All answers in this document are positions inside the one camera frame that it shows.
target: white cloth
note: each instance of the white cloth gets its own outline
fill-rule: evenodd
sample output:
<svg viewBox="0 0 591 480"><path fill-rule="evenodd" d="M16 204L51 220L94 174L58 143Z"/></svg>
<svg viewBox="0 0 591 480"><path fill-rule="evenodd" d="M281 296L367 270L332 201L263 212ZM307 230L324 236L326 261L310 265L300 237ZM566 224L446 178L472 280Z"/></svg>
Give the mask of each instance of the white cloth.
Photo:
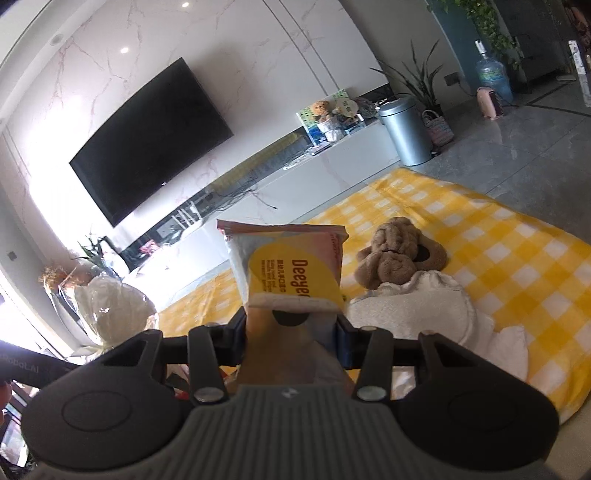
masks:
<svg viewBox="0 0 591 480"><path fill-rule="evenodd" d="M374 325L389 330L395 338L416 340L425 330L441 333L513 376L527 377L523 326L495 333L494 320L477 312L462 286L439 271L416 272L404 285L384 283L353 299L347 316L356 327ZM412 388L412 368L395 369L392 389L396 398Z"/></svg>

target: black tv screen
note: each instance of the black tv screen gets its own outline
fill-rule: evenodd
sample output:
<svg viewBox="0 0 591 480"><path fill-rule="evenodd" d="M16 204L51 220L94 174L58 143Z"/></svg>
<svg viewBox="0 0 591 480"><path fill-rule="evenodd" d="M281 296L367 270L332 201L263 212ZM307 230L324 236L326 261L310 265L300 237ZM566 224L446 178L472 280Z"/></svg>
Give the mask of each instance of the black tv screen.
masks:
<svg viewBox="0 0 591 480"><path fill-rule="evenodd" d="M178 59L121 106L70 165L111 225L232 136Z"/></svg>

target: trash can lid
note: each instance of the trash can lid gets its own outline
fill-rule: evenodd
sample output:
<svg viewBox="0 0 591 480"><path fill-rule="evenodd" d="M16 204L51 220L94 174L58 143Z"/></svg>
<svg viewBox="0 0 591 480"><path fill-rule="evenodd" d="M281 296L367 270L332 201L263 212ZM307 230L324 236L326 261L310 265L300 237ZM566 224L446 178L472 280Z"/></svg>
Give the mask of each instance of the trash can lid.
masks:
<svg viewBox="0 0 591 480"><path fill-rule="evenodd" d="M382 105L379 109L380 116L390 116L394 115L395 113L404 112L409 108L412 108L417 104L417 101L414 99L412 95L405 95L398 100L394 100L393 102L386 103Z"/></svg>

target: trash can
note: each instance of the trash can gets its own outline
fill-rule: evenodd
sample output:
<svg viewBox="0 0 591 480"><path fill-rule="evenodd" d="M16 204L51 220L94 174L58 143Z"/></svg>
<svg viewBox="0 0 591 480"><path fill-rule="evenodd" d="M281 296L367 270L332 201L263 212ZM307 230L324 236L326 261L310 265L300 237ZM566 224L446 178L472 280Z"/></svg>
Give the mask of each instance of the trash can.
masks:
<svg viewBox="0 0 591 480"><path fill-rule="evenodd" d="M406 96L382 105L379 119L388 129L403 165L412 167L431 160L431 138L414 97Z"/></svg>

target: logo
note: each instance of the logo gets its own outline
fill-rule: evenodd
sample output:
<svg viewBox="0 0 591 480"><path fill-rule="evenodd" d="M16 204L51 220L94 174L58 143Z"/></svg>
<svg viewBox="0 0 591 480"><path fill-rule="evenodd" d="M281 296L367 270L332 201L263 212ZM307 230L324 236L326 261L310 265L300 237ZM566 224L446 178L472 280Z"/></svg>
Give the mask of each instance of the logo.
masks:
<svg viewBox="0 0 591 480"><path fill-rule="evenodd" d="M15 367L22 368L23 370L27 370L28 372L35 372L36 374L39 373L39 367L36 365L29 365L27 362L21 362L20 360L8 356L7 354L3 353L0 355L0 360L6 362L8 364L14 365Z"/></svg>
<svg viewBox="0 0 591 480"><path fill-rule="evenodd" d="M288 400L291 400L292 398L294 398L296 395L298 395L300 392L298 392L295 388L286 388L285 390L281 391L281 395L283 397L285 397Z"/></svg>

